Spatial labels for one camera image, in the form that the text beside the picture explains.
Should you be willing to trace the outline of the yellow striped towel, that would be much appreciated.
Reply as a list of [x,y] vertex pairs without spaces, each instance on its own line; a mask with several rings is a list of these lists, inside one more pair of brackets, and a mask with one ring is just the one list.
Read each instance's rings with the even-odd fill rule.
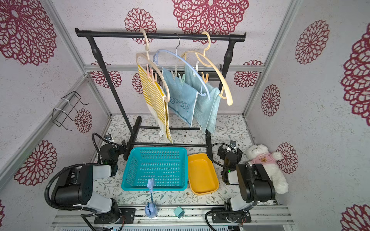
[[164,91],[158,83],[154,83],[149,78],[142,66],[138,65],[137,67],[145,102],[160,128],[159,134],[166,141],[173,143],[169,126],[168,104],[164,100]]

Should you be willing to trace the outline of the cream plastic hanger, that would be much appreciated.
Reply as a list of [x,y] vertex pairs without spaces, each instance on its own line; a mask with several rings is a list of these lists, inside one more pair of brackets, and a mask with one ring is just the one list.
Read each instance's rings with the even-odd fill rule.
[[146,54],[143,54],[143,53],[137,53],[136,54],[136,63],[139,64],[138,62],[138,58],[139,57],[142,57],[144,58],[150,65],[151,67],[156,71],[156,73],[160,76],[161,80],[162,80],[162,83],[166,89],[166,94],[164,96],[164,101],[165,102],[169,102],[170,101],[170,91],[169,91],[169,88],[168,88],[168,85],[166,83],[166,81],[164,80],[164,77],[163,77],[163,74],[162,72],[160,71],[160,69],[156,66],[156,64],[154,64],[151,59],[150,59],[150,56],[149,56],[149,41],[148,41],[148,37],[146,35],[146,31],[143,29],[143,28],[140,28],[140,33],[143,34],[144,36],[144,39],[145,39],[145,51],[146,51]]

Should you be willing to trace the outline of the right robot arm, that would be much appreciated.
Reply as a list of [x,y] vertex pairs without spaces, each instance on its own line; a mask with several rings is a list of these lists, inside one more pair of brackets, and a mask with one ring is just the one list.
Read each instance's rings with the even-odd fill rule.
[[237,185],[240,192],[224,202],[223,208],[213,208],[206,212],[205,221],[208,227],[214,231],[215,228],[208,221],[212,216],[213,223],[236,223],[240,227],[251,222],[250,210],[259,202],[275,199],[275,188],[262,164],[240,163],[242,151],[236,146],[235,141],[230,144],[214,143],[207,147],[207,151],[218,145],[217,155],[223,164],[218,163],[213,157],[209,159],[216,165],[222,167],[223,182],[228,185]]

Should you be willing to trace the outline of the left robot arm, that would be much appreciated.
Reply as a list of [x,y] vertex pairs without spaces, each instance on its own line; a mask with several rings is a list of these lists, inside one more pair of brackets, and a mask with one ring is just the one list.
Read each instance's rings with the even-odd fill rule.
[[114,224],[125,222],[125,216],[113,198],[106,198],[93,189],[93,182],[99,179],[114,177],[118,171],[118,158],[127,152],[125,141],[120,144],[102,137],[97,133],[104,145],[95,146],[98,154],[97,163],[74,164],[63,168],[48,182],[44,199],[46,203],[57,210],[88,211],[82,214],[82,219],[90,226],[88,217],[94,216],[96,222]]

